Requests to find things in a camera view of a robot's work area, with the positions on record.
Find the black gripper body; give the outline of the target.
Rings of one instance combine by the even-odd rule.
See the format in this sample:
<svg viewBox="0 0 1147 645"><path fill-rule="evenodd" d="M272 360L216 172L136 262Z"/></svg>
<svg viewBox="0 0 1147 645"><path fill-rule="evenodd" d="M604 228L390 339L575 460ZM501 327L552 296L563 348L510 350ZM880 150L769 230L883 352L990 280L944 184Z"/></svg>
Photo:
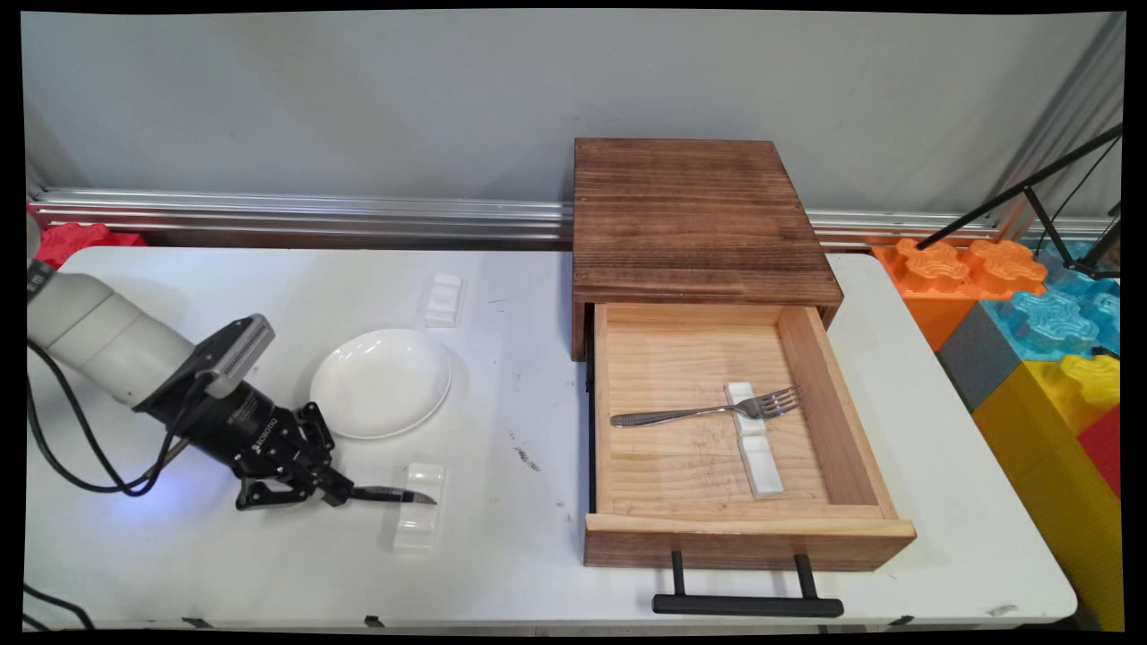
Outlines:
<svg viewBox="0 0 1147 645"><path fill-rule="evenodd" d="M208 376L184 376L161 384L135 411L175 428L175 437L229 467L276 472L288 446L309 444L310 428L290 409L276 407L253 384L241 383L229 396L206 393Z"/></svg>

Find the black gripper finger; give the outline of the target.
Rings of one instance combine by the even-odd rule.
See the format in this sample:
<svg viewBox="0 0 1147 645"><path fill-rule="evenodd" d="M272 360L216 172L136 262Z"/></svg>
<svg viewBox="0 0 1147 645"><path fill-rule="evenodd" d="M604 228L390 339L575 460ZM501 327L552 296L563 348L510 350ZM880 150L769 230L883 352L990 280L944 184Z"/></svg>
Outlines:
<svg viewBox="0 0 1147 645"><path fill-rule="evenodd" d="M296 409L294 415L301 433L298 454L294 459L299 482L321 494L328 505L344 505L353 482L333 466L335 441L318 404L307 403Z"/></svg>
<svg viewBox="0 0 1147 645"><path fill-rule="evenodd" d="M263 507L278 507L292 503L307 502L319 495L323 497L323 488L302 480L280 480L279 477L241 477L240 491L235 499L235 510L251 511Z"/></svg>

